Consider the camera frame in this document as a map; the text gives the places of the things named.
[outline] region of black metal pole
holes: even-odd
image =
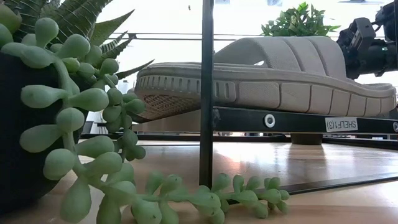
[[[208,187],[213,178],[213,7],[214,0],[203,0],[199,184]]]

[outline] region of wooden table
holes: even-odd
[[[164,174],[178,174],[194,190],[198,185],[198,146],[148,147],[147,157],[133,161],[137,188],[142,191],[147,174],[162,170]],[[297,184],[324,179],[395,172],[398,170],[396,151],[365,147],[292,146],[284,143],[215,143],[215,173],[279,176],[282,184]],[[69,173],[37,205],[9,214],[1,224],[64,224],[58,217],[63,194],[75,180]],[[272,214],[258,220],[240,205],[233,205],[226,224],[390,224],[398,223],[398,182],[364,185],[345,189],[326,190],[294,195],[287,201],[290,213]],[[91,191],[93,206],[82,224],[95,224],[96,212],[103,193]],[[180,223],[206,222],[187,203],[171,205],[179,213]],[[123,210],[123,224],[134,223],[129,209]]]

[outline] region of spiky plant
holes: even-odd
[[[112,42],[105,44],[115,30],[126,21],[134,10],[118,18],[99,22],[97,18],[102,10],[112,0],[5,0],[4,4],[18,14],[22,20],[21,26],[13,33],[14,42],[22,42],[27,34],[34,34],[35,23],[38,19],[48,17],[59,26],[58,36],[48,44],[63,44],[72,34],[79,34],[90,41],[91,45],[100,46],[101,58],[94,64],[100,69],[100,65],[107,58],[116,59],[120,53],[130,44],[133,37],[121,43],[127,31],[123,32]],[[137,68],[116,74],[121,80],[132,75],[153,62],[145,63]]]

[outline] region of beige slide sandal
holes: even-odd
[[[328,37],[239,39],[214,55],[215,105],[333,116],[377,116],[396,107],[389,83],[346,77],[338,44]],[[137,75],[135,93],[154,120],[200,108],[201,65],[156,63]]]

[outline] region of succulent plant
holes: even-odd
[[[10,14],[12,21],[0,21],[0,23],[10,24],[16,21],[22,21],[21,25],[9,27],[14,42],[28,43],[34,40],[35,23],[38,19],[48,17],[53,19],[59,28],[57,36],[48,43],[48,47],[54,45],[57,48],[59,44],[65,41],[73,34],[79,34],[90,41],[91,46],[99,46],[96,50],[101,51],[98,58],[91,58],[93,66],[100,69],[102,62],[107,58],[116,59],[117,56],[130,44],[133,37],[120,44],[127,31],[123,32],[118,38],[105,44],[114,31],[126,21],[134,10],[118,18],[96,23],[98,15],[112,0],[5,0],[4,5],[0,3],[0,13]],[[137,68],[116,73],[119,79],[132,75],[144,67],[151,64],[153,60]]]
[[[53,124],[27,129],[21,134],[19,143],[27,152],[38,153],[48,150],[62,138],[63,148],[49,152],[43,168],[43,174],[49,180],[60,180],[70,171],[77,176],[62,200],[62,220],[79,223],[87,216],[91,209],[90,186],[104,193],[96,217],[97,224],[120,223],[120,208],[126,205],[131,206],[131,213],[138,224],[177,224],[178,215],[169,202],[189,202],[213,224],[224,223],[229,207],[227,200],[230,199],[252,210],[258,218],[266,218],[269,210],[275,207],[287,212],[283,200],[289,198],[289,193],[279,190],[278,178],[265,179],[266,191],[259,193],[256,189],[261,185],[260,178],[251,177],[244,185],[244,179],[236,175],[232,180],[234,192],[225,193],[223,190],[231,184],[231,179],[226,174],[220,174],[211,189],[200,186],[194,194],[189,194],[181,177],[164,177],[160,172],[153,171],[147,180],[145,193],[138,194],[134,168],[125,160],[143,159],[146,152],[143,147],[137,146],[138,138],[130,130],[132,121],[127,111],[139,114],[145,110],[145,104],[135,94],[122,94],[116,88],[117,61],[106,58],[98,64],[98,68],[95,67],[97,59],[102,57],[101,47],[90,44],[80,34],[72,34],[62,44],[49,47],[60,32],[60,26],[49,17],[36,20],[34,33],[26,34],[22,42],[13,42],[12,32],[20,29],[20,17],[12,11],[8,14],[1,12],[4,12],[3,6],[0,7],[0,52],[19,57],[30,68],[54,66],[58,74],[58,88],[45,85],[22,88],[21,101],[30,108],[46,108],[58,100],[62,100],[63,106]],[[71,78],[74,75],[88,80],[92,87],[80,91]],[[123,128],[123,135],[117,141],[97,136],[75,144],[72,134],[85,122],[83,113],[77,108],[104,110],[107,129],[114,131]],[[78,156],[88,156],[93,160],[82,164]],[[268,201],[267,205],[259,199]]]

